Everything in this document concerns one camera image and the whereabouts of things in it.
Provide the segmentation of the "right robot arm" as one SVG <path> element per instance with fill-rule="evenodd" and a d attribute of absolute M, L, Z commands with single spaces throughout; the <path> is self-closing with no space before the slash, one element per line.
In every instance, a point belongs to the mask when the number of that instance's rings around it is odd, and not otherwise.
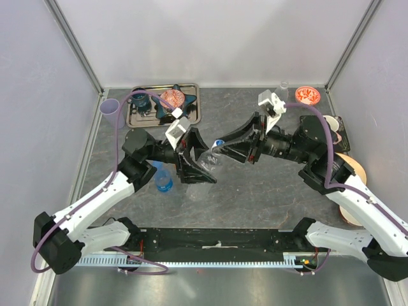
<path fill-rule="evenodd" d="M 299 176 L 313 190 L 346 209 L 362 225 L 346 230 L 304 217 L 294 228 L 293 246 L 331 249 L 365 262 L 389 281 L 407 278 L 407 223 L 371 192 L 354 168 L 334 153 L 325 119 L 302 115 L 293 134 L 267 128 L 264 115 L 254 113 L 241 127 L 216 140 L 213 150 L 241 163 L 268 155 L 303 164 Z"/>

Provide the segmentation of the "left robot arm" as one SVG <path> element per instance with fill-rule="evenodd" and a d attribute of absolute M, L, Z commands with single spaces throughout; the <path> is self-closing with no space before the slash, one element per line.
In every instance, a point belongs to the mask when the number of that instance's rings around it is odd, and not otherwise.
<path fill-rule="evenodd" d="M 108 226 L 92 228 L 91 224 L 146 185 L 157 171 L 152 165 L 154 161 L 174 164 L 183 184 L 217 182 L 209 171 L 197 165 L 198 158 L 209 147 L 196 127 L 179 131 L 177 136 L 170 135 L 165 140 L 156 140 L 143 128 L 135 128 L 127 132 L 122 150 L 122 161 L 83 198 L 54 215 L 42 212 L 36 216 L 32 271 L 52 270 L 60 275 L 90 253 L 116 247 L 135 250 L 141 231 L 127 217 Z"/>

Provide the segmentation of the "clear bottle blue cap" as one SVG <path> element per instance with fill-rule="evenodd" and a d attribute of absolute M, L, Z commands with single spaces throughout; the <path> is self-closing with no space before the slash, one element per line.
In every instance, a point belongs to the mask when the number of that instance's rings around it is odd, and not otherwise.
<path fill-rule="evenodd" d="M 164 166 L 164 163 L 153 161 L 152 165 L 157 169 L 154 174 L 154 183 L 157 190 L 161 193 L 169 192 L 173 187 L 173 180 L 170 171 Z"/>

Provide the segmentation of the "clear bottle green label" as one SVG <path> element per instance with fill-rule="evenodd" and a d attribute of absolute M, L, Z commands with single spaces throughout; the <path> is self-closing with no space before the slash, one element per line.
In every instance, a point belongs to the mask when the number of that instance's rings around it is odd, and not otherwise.
<path fill-rule="evenodd" d="M 282 81 L 280 85 L 275 89 L 274 93 L 281 101 L 286 103 L 289 97 L 289 83 Z"/>

